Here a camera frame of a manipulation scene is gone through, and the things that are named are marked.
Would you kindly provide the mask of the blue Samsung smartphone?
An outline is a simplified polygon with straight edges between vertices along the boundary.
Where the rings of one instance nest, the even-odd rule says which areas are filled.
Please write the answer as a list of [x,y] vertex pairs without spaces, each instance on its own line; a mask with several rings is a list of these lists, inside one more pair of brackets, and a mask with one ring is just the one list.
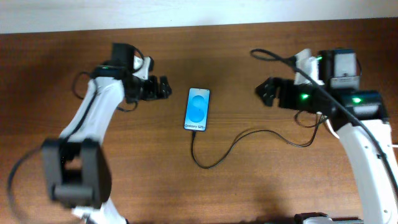
[[189,89],[184,129],[204,132],[208,119],[209,104],[210,90],[202,88]]

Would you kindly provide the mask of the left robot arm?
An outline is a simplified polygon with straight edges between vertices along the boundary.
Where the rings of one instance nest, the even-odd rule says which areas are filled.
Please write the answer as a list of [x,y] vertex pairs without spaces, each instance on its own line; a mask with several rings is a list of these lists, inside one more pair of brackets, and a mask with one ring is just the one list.
[[114,43],[111,58],[87,75],[88,89],[69,125],[41,146],[47,193],[86,223],[127,223],[111,200],[112,177],[102,150],[119,104],[167,99],[167,77],[156,77],[154,59],[130,44]]

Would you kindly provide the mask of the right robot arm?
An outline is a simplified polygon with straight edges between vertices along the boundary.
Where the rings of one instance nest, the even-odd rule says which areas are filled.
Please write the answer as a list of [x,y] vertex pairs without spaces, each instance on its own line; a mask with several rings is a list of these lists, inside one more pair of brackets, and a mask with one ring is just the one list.
[[351,164],[365,223],[397,223],[397,160],[389,115],[381,94],[360,90],[361,65],[352,49],[304,49],[281,57],[265,49],[250,54],[279,61],[294,72],[293,80],[270,77],[256,88],[266,106],[320,113],[329,120]]

